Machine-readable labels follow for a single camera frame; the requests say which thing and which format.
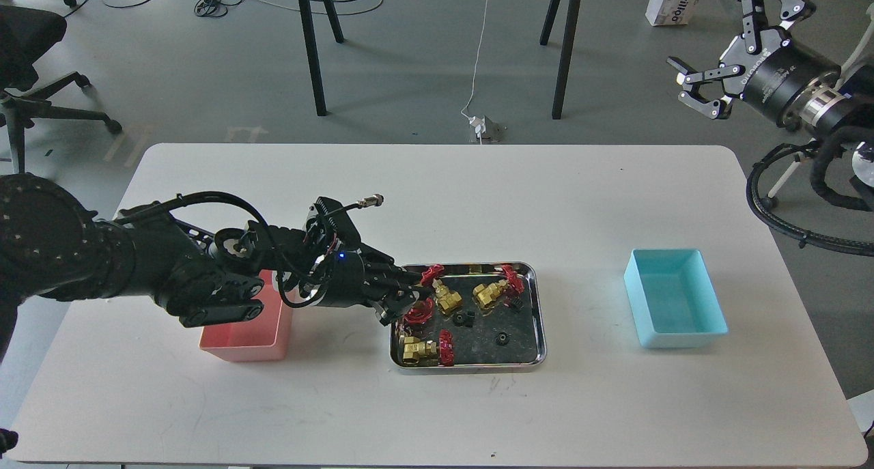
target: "pink plastic container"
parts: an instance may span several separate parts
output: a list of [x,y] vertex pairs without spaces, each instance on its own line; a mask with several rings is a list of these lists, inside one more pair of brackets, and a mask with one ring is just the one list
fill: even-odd
[[272,286],[271,271],[262,271],[264,289],[256,298],[264,310],[249,322],[203,327],[200,349],[225,361],[282,360],[288,351],[291,333],[291,307],[282,304]]

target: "black table leg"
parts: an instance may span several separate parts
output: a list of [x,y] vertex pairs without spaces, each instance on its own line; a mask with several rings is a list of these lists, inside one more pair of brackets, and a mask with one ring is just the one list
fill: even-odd
[[307,62],[309,63],[309,79],[313,81],[313,96],[315,98],[315,114],[328,115],[325,108],[325,92],[322,87],[322,69],[319,68],[319,52],[315,47],[315,28],[313,28],[313,11],[309,0],[297,0],[300,6],[300,21],[303,24],[303,42],[307,46]]
[[559,12],[559,3],[561,3],[561,0],[550,0],[549,2],[549,10],[546,11],[546,20],[544,21],[544,30],[540,33],[541,46],[546,46],[546,43],[549,42],[552,24],[555,24],[555,16]]
[[581,1],[570,0],[567,4],[565,37],[561,42],[561,59],[559,59],[559,77],[555,85],[555,98],[552,99],[553,119],[561,119],[561,109],[565,105],[567,73],[571,70],[571,54],[574,52],[574,36],[577,34],[577,18],[580,15]]
[[337,9],[334,8],[334,0],[322,0],[325,5],[325,12],[328,14],[330,28],[334,31],[334,40],[338,43],[343,43],[343,30],[340,28],[340,19],[337,18]]

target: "blue plastic container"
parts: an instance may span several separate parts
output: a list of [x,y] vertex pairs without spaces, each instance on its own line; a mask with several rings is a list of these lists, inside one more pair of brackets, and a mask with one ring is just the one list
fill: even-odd
[[625,288],[643,347],[701,347],[728,333],[696,248],[634,249]]

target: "concrete floor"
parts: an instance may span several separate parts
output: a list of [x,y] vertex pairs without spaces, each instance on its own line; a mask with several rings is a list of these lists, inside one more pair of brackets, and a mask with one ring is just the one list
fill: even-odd
[[[91,0],[68,19],[63,42],[36,65],[40,77],[87,74],[93,89],[83,95],[69,87],[53,100],[105,109],[125,131],[113,137],[101,123],[39,121],[27,133],[29,171],[110,218],[144,149],[155,143],[468,143],[459,110],[470,94],[483,0],[385,0],[375,12],[341,18],[347,38],[341,45],[333,42],[327,19],[317,17],[328,117],[315,115],[299,15],[246,2],[225,18],[197,18],[196,1],[154,0],[116,10]],[[874,0],[813,1],[817,13],[796,25],[793,36],[841,63],[869,23],[864,13]],[[550,119],[564,8],[550,45],[538,46],[548,2],[489,3],[470,112],[506,126],[503,143],[724,145],[748,171],[777,143],[805,140],[744,105],[730,120],[715,122],[676,100],[675,72],[665,57],[714,66],[740,30],[739,6],[727,0],[703,0],[687,27],[650,27],[643,17],[647,0],[583,0],[565,115]],[[2,3],[68,11],[60,0]],[[338,8],[352,12],[372,3]],[[3,157],[10,157],[9,149],[0,143]],[[288,170],[314,162],[324,163],[289,160]],[[834,165],[834,179],[846,180],[848,164]],[[367,170],[367,160],[347,169]],[[191,170],[198,170],[197,159]],[[11,172],[12,164],[0,162],[0,174]],[[227,172],[238,177],[233,160]],[[871,239],[865,232],[871,215],[828,207],[806,185],[806,169],[780,198],[787,220]],[[844,393],[871,390],[874,260],[775,240]],[[65,312],[65,305],[40,298],[21,307],[0,366],[0,426],[12,423]],[[0,462],[10,467],[18,465]]]

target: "metal tray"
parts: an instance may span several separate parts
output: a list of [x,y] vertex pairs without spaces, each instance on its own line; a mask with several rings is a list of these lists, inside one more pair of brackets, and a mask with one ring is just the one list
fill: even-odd
[[[509,264],[524,282],[525,290],[521,307],[514,310],[503,303],[483,315],[473,298],[475,286],[496,282],[503,277],[501,266]],[[433,264],[405,266],[413,272],[423,272]],[[525,263],[468,263],[443,264],[446,272],[440,277],[444,285],[462,296],[462,306],[458,311],[472,311],[475,314],[472,327],[456,326],[452,316],[444,316],[434,307],[434,316],[423,326],[409,329],[399,320],[391,327],[391,360],[409,371],[423,373],[450,373],[475,369],[524,369],[542,363],[546,357],[546,339],[543,322],[540,319],[540,303],[537,299],[537,279],[534,270]],[[424,341],[438,341],[440,331],[446,329],[453,335],[455,364],[442,366],[436,357],[420,360],[416,365],[406,365],[402,361],[403,340],[413,335]],[[508,342],[499,345],[497,336],[504,332]]]

